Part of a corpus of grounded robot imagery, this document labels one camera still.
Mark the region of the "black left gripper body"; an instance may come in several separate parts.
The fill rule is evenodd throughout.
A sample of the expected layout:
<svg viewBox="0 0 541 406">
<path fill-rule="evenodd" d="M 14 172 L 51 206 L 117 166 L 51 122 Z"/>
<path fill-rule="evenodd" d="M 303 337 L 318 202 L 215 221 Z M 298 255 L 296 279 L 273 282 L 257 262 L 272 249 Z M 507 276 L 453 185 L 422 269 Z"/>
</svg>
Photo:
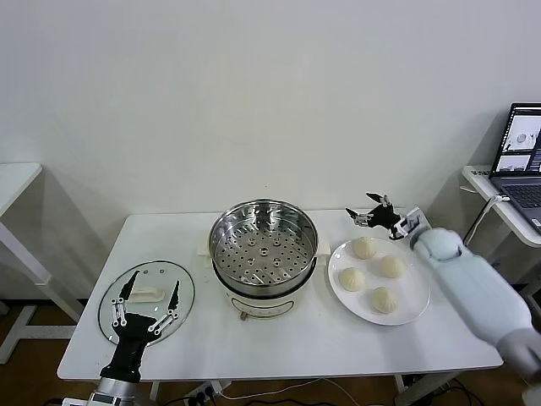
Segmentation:
<svg viewBox="0 0 541 406">
<path fill-rule="evenodd" d="M 125 317 L 127 322 L 125 326 L 113 328 L 118 336 L 118 344 L 111 362 L 101 370 L 100 377 L 139 383 L 141 377 L 139 368 L 145 347 L 159 338 L 148 330 L 157 319 L 134 313 L 127 313 Z"/>
</svg>

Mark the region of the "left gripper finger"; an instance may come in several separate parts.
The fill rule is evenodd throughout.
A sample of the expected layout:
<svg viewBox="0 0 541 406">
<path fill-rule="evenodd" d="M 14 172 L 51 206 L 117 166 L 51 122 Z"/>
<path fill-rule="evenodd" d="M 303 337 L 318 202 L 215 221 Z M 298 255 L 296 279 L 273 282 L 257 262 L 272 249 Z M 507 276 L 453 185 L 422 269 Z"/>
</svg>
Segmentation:
<svg viewBox="0 0 541 406">
<path fill-rule="evenodd" d="M 136 270 L 129 280 L 122 286 L 119 295 L 111 300 L 112 304 L 112 327 L 127 326 L 126 303 L 133 291 L 139 271 Z"/>
<path fill-rule="evenodd" d="M 151 332 L 153 334 L 161 334 L 162 331 L 164 331 L 178 318 L 178 314 L 176 313 L 176 311 L 179 302 L 179 285 L 180 281 L 177 280 L 167 306 L 167 313 L 161 318 L 159 318 L 155 323 L 150 325 L 147 329 L 148 332 Z"/>
</svg>

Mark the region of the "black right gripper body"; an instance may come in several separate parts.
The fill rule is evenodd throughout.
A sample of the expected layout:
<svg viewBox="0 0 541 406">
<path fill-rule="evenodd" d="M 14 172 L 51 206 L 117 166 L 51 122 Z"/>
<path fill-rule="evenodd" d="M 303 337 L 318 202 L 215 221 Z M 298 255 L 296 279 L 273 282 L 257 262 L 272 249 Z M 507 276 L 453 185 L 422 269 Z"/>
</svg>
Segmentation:
<svg viewBox="0 0 541 406">
<path fill-rule="evenodd" d="M 368 213 L 368 216 L 368 226 L 370 228 L 381 226 L 389 231 L 391 238 L 402 237 L 397 227 L 397 224 L 402 221 L 402 217 L 395 213 L 392 204 L 379 204 Z"/>
</svg>

